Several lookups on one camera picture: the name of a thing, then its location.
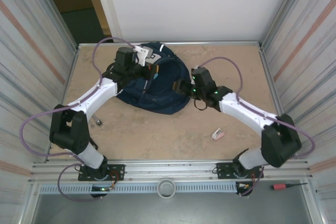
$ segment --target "white bracket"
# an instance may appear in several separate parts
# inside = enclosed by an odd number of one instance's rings
[[[146,58],[152,56],[153,49],[149,47],[134,46],[134,50],[138,52],[138,58],[139,58],[138,64],[144,67]]]

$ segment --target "aluminum frame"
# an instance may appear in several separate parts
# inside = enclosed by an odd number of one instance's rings
[[[72,76],[74,75],[74,70],[75,70],[75,67],[76,67],[77,60],[78,60],[79,51],[80,51],[80,49],[78,48],[77,51],[76,51],[76,53],[75,53],[74,59],[72,61],[71,68],[70,68],[70,74],[69,74],[67,82],[66,82],[64,93],[63,93],[62,98],[60,100],[61,104],[64,103],[65,98],[67,97],[68,90],[69,90],[69,87],[70,87],[70,80],[72,79]],[[51,142],[49,142],[49,144],[48,144],[48,147],[47,147],[48,151],[46,153],[50,152],[50,148],[51,148]],[[47,160],[48,160],[48,157],[45,157],[44,163],[47,162]]]
[[[253,45],[258,46],[259,55],[266,74],[266,79],[271,90],[271,94],[277,108],[278,113],[282,113],[282,107],[279,102],[274,83],[268,70],[268,65],[265,61],[263,51],[259,47],[257,41],[196,41],[196,42],[164,42],[166,45]],[[74,71],[78,53],[81,47],[94,46],[95,44],[80,44],[76,58],[73,63],[73,68],[70,77]],[[113,43],[112,45],[126,45],[125,43]],[[216,163],[231,162],[232,160],[193,160],[193,161],[144,161],[144,160],[109,160],[109,164],[125,164],[126,173],[124,181],[119,183],[157,183],[162,178],[172,178],[177,182],[188,183],[215,183],[218,180],[217,175],[212,173]],[[34,164],[31,177],[28,181],[27,193],[25,195],[25,204],[20,213],[18,223],[31,223],[36,210],[39,192],[42,185],[55,184],[61,170],[65,166],[75,163],[74,159],[50,159],[43,164]],[[79,182],[78,172],[72,167],[68,169],[61,178],[62,184],[106,184],[106,182]],[[309,208],[311,219],[314,224],[326,224],[325,214],[320,206],[319,201],[314,196],[313,192],[313,177],[310,173],[308,162],[305,159],[291,159],[287,161],[281,168],[265,167],[264,178],[266,180],[300,180],[308,181],[307,186],[302,186],[304,198]],[[223,181],[250,181],[250,179],[228,179]]]
[[[140,45],[147,42],[131,42],[134,45]],[[226,41],[166,41],[161,42],[164,45],[231,45],[231,46],[258,46],[259,42],[256,40],[226,40]],[[81,49],[82,47],[93,47],[97,43],[80,43],[78,48]],[[114,43],[102,43],[99,45],[101,46],[127,46],[126,43],[123,42],[114,42]]]

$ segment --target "wooden table surface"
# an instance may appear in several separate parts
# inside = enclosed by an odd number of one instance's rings
[[[114,62],[120,46],[101,46],[96,65],[104,71]],[[241,69],[244,87],[241,97],[255,106],[275,113],[275,107],[256,46],[174,45],[169,47],[190,69],[204,61],[224,56],[235,61]],[[93,47],[81,47],[65,103],[79,98],[98,80],[91,64]],[[239,76],[231,63],[217,60],[209,63],[216,84],[234,91]],[[89,125],[91,138],[99,151],[109,159],[231,159],[246,148],[260,146],[261,139],[253,130],[232,116],[208,108],[199,111],[193,101],[173,115],[156,114],[125,104],[118,98],[107,101],[95,115],[101,127]],[[225,136],[217,141],[211,134],[218,128]],[[59,152],[53,146],[51,153]]]

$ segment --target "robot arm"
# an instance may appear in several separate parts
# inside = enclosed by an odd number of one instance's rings
[[[87,174],[95,179],[104,179],[107,175],[107,159],[100,154],[97,145],[90,137],[88,120],[111,97],[125,87],[129,81],[142,77],[152,79],[158,72],[157,65],[145,62],[147,56],[152,54],[151,49],[136,47],[119,48],[113,69],[108,69],[99,82],[78,100],[68,104],[77,106],[53,113],[50,136],[52,143],[78,155],[84,162]],[[276,116],[265,112],[240,99],[254,110],[264,116],[258,116],[243,107],[237,100],[236,94],[225,86],[217,87],[209,71],[202,68],[192,70],[194,84],[183,80],[175,82],[173,89],[193,99],[203,100],[210,108],[229,114],[248,125],[261,137],[261,148],[245,150],[233,159],[235,173],[243,175],[256,166],[270,164],[280,167],[301,147],[296,131],[278,125],[273,118],[293,125],[290,116],[284,114]],[[84,103],[80,101],[90,94],[99,85],[98,91]]]
[[[301,148],[300,138],[295,130],[278,125],[268,119],[276,119],[294,125],[289,115],[277,116],[268,113],[243,99],[239,99],[238,102],[236,94],[231,89],[225,86],[217,87],[209,71],[204,67],[193,69],[192,77],[195,84],[179,80],[175,82],[173,89],[193,99],[203,100],[208,107],[235,117],[261,137],[261,148],[245,150],[234,158],[234,169],[240,176],[256,166],[269,164],[273,167],[280,167]],[[248,110],[241,103],[264,116]]]
[[[146,63],[147,56],[152,55],[152,49],[146,47],[121,47],[117,51],[112,69],[102,74],[102,82],[98,81],[79,99],[68,104],[76,105],[71,109],[53,113],[51,119],[49,140],[60,148],[69,150],[84,161],[87,173],[96,179],[104,179],[107,174],[107,159],[97,151],[98,146],[90,137],[88,121],[92,115],[111,97],[114,97],[131,80],[139,77],[152,79],[159,67]],[[99,89],[84,103],[80,101],[87,97],[96,87]],[[65,106],[59,104],[55,109]]]

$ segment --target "gray panel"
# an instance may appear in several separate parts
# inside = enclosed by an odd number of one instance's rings
[[[273,191],[270,185],[274,183],[261,182],[250,198],[177,193],[163,200],[156,194],[117,194],[79,203],[60,195],[42,195],[33,223],[312,223],[301,187]]]

